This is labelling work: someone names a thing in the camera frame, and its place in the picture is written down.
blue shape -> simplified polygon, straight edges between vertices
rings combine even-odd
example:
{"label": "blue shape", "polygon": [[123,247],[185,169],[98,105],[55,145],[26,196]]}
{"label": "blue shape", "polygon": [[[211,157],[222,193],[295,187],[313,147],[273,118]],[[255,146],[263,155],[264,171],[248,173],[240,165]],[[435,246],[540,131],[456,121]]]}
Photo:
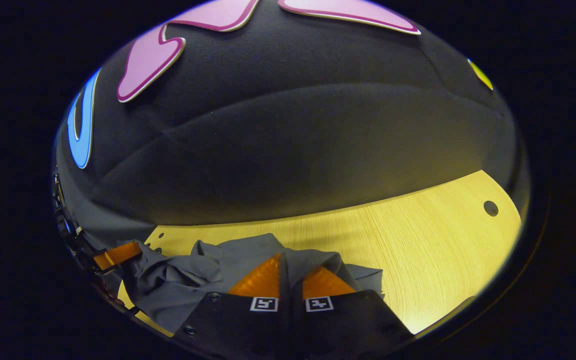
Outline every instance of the blue shape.
{"label": "blue shape", "polygon": [[72,159],[77,164],[78,168],[84,169],[90,160],[90,150],[92,148],[92,114],[94,110],[95,101],[95,86],[97,78],[101,69],[96,71],[90,80],[86,82],[84,88],[84,98],[81,104],[81,131],[77,136],[75,132],[75,110],[77,102],[80,99],[81,93],[77,94],[77,98],[70,107],[68,113],[68,142],[70,142],[70,153]]}

orange ribbon cable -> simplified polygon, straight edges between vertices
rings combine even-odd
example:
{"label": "orange ribbon cable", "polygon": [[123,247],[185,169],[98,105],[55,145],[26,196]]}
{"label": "orange ribbon cable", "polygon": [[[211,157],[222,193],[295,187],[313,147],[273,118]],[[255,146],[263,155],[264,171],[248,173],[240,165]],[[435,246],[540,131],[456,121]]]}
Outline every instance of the orange ribbon cable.
{"label": "orange ribbon cable", "polygon": [[139,244],[137,244],[137,241],[133,241],[132,243],[122,244],[122,246],[116,247],[112,250],[106,250],[103,253],[94,256],[93,259],[101,271],[105,271],[106,269],[121,264],[141,253],[142,249],[139,248]]}
{"label": "orange ribbon cable", "polygon": [[323,266],[318,266],[303,278],[303,300],[313,297],[342,296],[354,292],[356,292],[355,289]]}
{"label": "orange ribbon cable", "polygon": [[263,264],[250,271],[228,294],[248,297],[279,298],[279,264],[281,253],[272,256]]}

screw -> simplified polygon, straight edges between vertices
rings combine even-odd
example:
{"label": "screw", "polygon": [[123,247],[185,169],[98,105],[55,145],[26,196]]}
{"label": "screw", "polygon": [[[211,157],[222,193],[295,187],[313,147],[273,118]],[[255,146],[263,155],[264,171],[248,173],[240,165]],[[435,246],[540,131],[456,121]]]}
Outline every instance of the screw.
{"label": "screw", "polygon": [[197,333],[197,330],[195,330],[195,328],[192,326],[186,325],[183,327],[183,332],[192,337],[193,335],[195,335]]}
{"label": "screw", "polygon": [[208,295],[208,298],[210,298],[210,300],[213,301],[213,303],[216,303],[217,301],[219,301],[219,299],[222,298],[222,294],[220,294],[219,292],[212,292],[210,295]]}

wooden tabletop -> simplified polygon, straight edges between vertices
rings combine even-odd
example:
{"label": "wooden tabletop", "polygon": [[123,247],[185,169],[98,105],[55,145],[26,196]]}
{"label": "wooden tabletop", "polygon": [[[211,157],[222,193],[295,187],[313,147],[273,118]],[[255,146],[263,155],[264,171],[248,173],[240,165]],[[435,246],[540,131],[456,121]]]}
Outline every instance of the wooden tabletop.
{"label": "wooden tabletop", "polygon": [[[487,201],[498,208],[496,216],[486,212]],[[286,248],[336,251],[346,264],[383,269],[384,301],[416,334],[489,284],[514,248],[520,228],[508,194],[477,171],[414,193],[315,214],[162,225],[146,243],[162,248],[165,256],[177,256],[189,255],[197,240],[217,245],[272,233]],[[132,304],[123,284],[119,298]],[[153,325],[146,315],[137,317]]]}

black fabric dome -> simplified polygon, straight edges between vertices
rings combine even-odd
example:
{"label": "black fabric dome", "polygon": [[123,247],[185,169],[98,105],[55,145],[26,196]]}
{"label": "black fabric dome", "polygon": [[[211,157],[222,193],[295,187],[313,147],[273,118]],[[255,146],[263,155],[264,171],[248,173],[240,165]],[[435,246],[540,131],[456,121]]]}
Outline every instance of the black fabric dome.
{"label": "black fabric dome", "polygon": [[122,103],[127,44],[101,66],[87,166],[66,119],[55,139],[71,215],[93,238],[121,239],[350,207],[482,169],[521,213],[526,164],[505,101],[415,25],[419,36],[266,0],[233,32],[170,24],[185,50]]}

